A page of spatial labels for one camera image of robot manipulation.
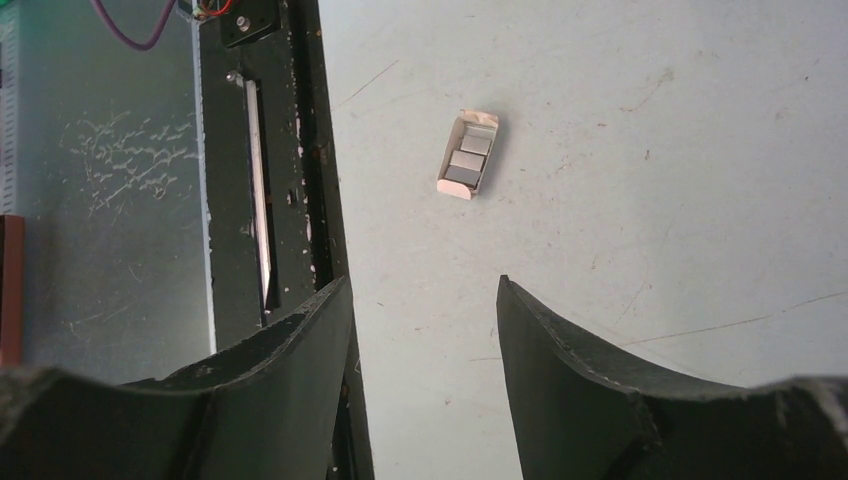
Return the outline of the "staple tray box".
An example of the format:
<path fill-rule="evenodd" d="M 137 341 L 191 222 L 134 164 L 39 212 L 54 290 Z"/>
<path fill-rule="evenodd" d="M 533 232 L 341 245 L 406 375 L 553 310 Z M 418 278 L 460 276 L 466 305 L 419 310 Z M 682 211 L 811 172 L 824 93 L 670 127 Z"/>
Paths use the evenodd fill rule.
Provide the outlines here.
<path fill-rule="evenodd" d="M 463 109 L 454 120 L 436 181 L 439 193 L 472 200 L 479 193 L 499 129 L 495 114 Z"/>

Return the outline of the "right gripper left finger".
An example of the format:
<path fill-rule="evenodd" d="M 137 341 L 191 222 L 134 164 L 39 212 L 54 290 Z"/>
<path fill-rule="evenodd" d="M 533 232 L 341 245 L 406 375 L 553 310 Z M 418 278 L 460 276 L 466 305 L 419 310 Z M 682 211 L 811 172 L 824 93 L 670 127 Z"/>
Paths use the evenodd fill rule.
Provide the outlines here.
<path fill-rule="evenodd" d="M 160 380 L 1 372 L 5 479 L 322 479 L 352 329 L 332 281 L 289 315 Z"/>

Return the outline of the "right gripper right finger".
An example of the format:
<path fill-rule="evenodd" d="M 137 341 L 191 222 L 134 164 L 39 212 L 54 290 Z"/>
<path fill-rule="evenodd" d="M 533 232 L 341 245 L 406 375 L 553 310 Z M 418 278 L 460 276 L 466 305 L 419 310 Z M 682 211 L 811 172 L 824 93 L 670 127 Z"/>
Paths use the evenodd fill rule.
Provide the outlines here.
<path fill-rule="evenodd" d="M 497 323 L 527 479 L 843 479 L 847 381 L 743 388 L 646 361 L 507 276 Z"/>

